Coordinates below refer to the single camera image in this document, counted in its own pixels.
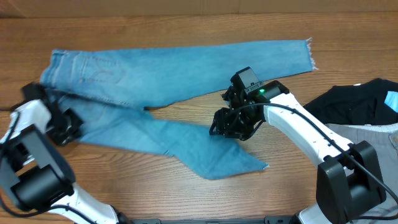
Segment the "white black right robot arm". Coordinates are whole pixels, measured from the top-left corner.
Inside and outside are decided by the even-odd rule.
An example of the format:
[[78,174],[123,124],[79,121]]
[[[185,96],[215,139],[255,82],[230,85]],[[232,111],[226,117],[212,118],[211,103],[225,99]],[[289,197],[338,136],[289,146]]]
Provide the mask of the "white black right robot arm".
[[306,111],[278,81],[230,86],[209,130],[241,141],[263,122],[282,131],[317,168],[316,204],[284,223],[349,223],[386,201],[376,150],[341,137]]

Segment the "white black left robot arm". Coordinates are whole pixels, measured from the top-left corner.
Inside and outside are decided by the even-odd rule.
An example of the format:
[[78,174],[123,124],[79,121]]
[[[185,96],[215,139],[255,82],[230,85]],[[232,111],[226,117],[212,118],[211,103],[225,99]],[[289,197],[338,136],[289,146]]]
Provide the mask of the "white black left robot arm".
[[10,109],[11,123],[1,139],[1,188],[20,211],[5,203],[2,208],[19,218],[53,213],[74,223],[130,223],[83,190],[56,149],[81,136],[80,117],[71,109],[60,110],[38,83],[21,91],[24,101]]

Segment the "light blue denim jeans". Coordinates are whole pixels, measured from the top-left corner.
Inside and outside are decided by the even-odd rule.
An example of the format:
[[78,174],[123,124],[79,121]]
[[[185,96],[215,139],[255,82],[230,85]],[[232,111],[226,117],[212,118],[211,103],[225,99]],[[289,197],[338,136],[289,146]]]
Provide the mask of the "light blue denim jeans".
[[176,157],[209,180],[262,171],[267,164],[206,127],[155,119],[150,108],[224,90],[251,67],[261,80],[315,69],[310,40],[82,51],[55,49],[40,83],[62,110],[83,121],[80,142]]

